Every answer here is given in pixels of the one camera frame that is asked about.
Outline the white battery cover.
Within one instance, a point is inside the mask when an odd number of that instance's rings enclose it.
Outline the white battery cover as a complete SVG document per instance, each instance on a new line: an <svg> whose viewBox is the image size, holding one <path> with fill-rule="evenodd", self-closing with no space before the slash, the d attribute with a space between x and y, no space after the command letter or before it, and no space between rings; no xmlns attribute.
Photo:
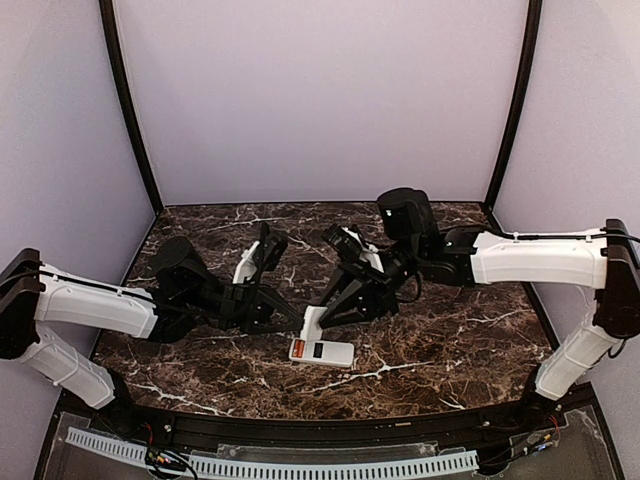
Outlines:
<svg viewBox="0 0 640 480"><path fill-rule="evenodd" d="M303 317L303 326L299 338L303 341L317 341L322 338L323 329L320 327L320 319L327 308L322 306L307 306Z"/></svg>

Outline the white remote control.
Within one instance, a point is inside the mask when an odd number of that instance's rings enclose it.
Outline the white remote control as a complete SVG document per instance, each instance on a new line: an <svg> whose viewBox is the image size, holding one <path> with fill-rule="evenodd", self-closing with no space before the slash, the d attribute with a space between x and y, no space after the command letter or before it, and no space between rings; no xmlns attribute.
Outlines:
<svg viewBox="0 0 640 480"><path fill-rule="evenodd" d="M293 342L289 351L291 361L337 368L351 368L353 365L354 346L350 343L325 340L305 341L304 357L293 358L291 356Z"/></svg>

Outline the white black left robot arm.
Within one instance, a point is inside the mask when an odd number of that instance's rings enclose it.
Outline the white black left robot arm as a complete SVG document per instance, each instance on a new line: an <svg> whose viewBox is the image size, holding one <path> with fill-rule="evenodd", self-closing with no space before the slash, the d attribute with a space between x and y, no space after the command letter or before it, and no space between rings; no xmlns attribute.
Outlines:
<svg viewBox="0 0 640 480"><path fill-rule="evenodd" d="M277 266L287 242L269 235L245 251L227 282L210 271L185 237L166 241L149 266L157 285L129 288L78 277L23 249L1 273L1 357L27 364L95 410L129 401L119 375L62 340L51 322L73 323L174 343L208 323L245 334L296 331L303 316L262 276Z"/></svg>

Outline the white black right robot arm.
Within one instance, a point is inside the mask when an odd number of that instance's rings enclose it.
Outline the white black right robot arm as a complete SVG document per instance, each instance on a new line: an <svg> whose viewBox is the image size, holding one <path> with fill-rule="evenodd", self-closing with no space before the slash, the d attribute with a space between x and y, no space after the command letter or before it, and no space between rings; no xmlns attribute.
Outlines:
<svg viewBox="0 0 640 480"><path fill-rule="evenodd" d="M537 369L533 397L558 401L614 345L639 334L639 260L622 221L574 233L506 233L483 226L441 230L427 194L409 187L376 205L392 245L332 225L323 239L340 258L322 297L321 328L395 314L409 279L448 286L502 282L571 284L594 290L596 306Z"/></svg>

